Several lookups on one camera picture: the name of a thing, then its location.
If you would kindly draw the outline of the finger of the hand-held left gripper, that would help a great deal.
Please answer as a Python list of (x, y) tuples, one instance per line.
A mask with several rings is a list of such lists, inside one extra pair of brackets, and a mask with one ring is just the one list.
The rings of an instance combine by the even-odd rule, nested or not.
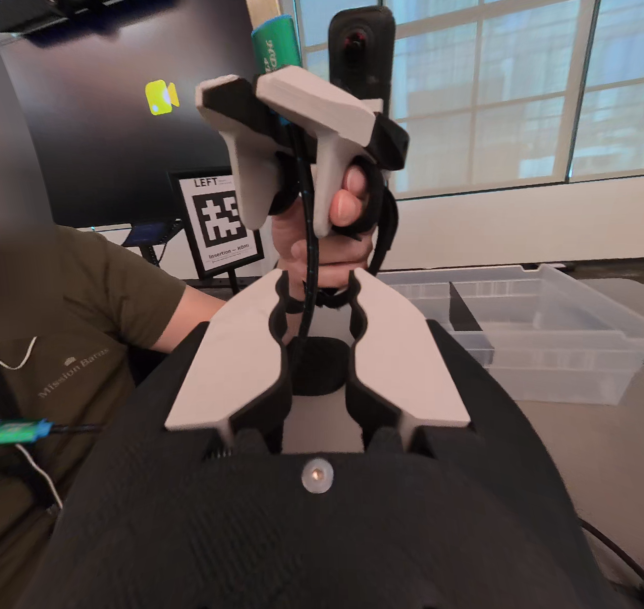
[(195, 101), (198, 113), (229, 148), (238, 142), (256, 153), (291, 152), (285, 127), (255, 96), (249, 80), (235, 74), (206, 80), (197, 86)]
[(301, 67), (285, 66), (259, 76), (256, 98), (311, 135), (329, 131), (360, 147), (372, 138), (373, 110)]

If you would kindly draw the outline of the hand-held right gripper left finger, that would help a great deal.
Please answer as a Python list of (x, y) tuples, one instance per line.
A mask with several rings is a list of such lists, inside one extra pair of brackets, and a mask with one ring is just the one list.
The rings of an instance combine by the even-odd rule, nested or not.
[(241, 430), (277, 433), (292, 406), (288, 273), (275, 269), (211, 319), (165, 420), (168, 431), (214, 429), (232, 447)]

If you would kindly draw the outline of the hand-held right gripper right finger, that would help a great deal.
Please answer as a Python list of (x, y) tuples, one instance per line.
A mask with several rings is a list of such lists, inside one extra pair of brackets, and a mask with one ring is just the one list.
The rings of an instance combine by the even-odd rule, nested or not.
[(418, 428), (467, 428), (471, 418), (423, 314), (366, 270), (348, 284), (352, 345), (346, 410), (368, 448), (382, 428), (407, 449)]

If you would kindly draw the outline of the person's left forearm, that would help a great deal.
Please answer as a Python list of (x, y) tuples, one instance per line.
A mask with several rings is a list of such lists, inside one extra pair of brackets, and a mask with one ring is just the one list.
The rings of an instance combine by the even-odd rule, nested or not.
[(226, 304), (226, 300), (192, 286), (186, 286), (165, 329), (147, 349), (165, 354), (171, 353), (198, 324), (209, 322)]

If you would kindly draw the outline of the person's left hand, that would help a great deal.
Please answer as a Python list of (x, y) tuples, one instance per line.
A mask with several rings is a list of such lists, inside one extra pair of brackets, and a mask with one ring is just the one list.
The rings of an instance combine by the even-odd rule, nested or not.
[[(366, 176), (353, 165), (343, 176), (342, 186), (335, 193), (328, 218), (336, 227), (348, 227), (357, 221), (368, 202)], [(350, 270), (366, 268), (372, 252), (373, 229), (357, 239), (330, 233), (319, 241), (319, 288), (344, 288)], [(302, 199), (284, 213), (272, 217), (272, 241), (279, 254), (277, 267), (288, 272), (290, 296), (298, 301), (305, 298), (307, 278), (307, 242)]]

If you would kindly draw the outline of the large black monitor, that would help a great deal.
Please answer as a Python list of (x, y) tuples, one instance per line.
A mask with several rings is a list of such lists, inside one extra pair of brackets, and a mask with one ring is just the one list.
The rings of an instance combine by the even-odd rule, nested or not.
[(255, 71), (246, 0), (124, 0), (1, 57), (53, 220), (77, 228), (175, 217), (167, 173), (229, 163), (197, 85)]

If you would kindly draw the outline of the framed tag sign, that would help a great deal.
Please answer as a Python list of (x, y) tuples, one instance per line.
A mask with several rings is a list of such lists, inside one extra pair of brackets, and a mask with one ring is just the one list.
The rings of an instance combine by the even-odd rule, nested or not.
[(230, 166), (167, 173), (201, 281), (225, 274), (239, 292), (236, 270), (264, 259), (260, 233), (241, 220)]

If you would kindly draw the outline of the clear plastic bin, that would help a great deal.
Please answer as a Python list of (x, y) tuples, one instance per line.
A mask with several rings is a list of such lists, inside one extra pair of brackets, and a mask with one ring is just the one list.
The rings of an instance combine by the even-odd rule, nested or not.
[(550, 265), (378, 276), (516, 401), (617, 405), (643, 365), (643, 315)]

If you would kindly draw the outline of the black monitor stand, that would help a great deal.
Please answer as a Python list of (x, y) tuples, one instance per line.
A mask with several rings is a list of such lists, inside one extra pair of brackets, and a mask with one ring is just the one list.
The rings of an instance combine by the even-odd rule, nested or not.
[(175, 221), (172, 220), (132, 225), (121, 246), (138, 249), (143, 259), (159, 267), (167, 243), (174, 235), (174, 225)]

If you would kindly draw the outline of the person's torso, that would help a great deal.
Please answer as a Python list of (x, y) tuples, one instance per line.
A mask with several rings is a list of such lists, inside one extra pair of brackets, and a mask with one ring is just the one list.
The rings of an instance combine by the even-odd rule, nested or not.
[[(105, 426), (134, 392), (129, 349), (161, 335), (187, 286), (103, 235), (57, 227), (58, 328), (1, 343), (1, 375), (19, 419)], [(1, 607), (13, 608), (53, 532), (60, 500), (97, 434), (1, 446)]]

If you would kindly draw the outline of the large gridded window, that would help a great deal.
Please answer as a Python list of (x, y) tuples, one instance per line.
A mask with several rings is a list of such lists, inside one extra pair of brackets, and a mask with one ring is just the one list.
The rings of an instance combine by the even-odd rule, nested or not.
[(328, 78), (328, 25), (376, 3), (397, 23), (400, 200), (643, 173), (643, 0), (294, 0)]

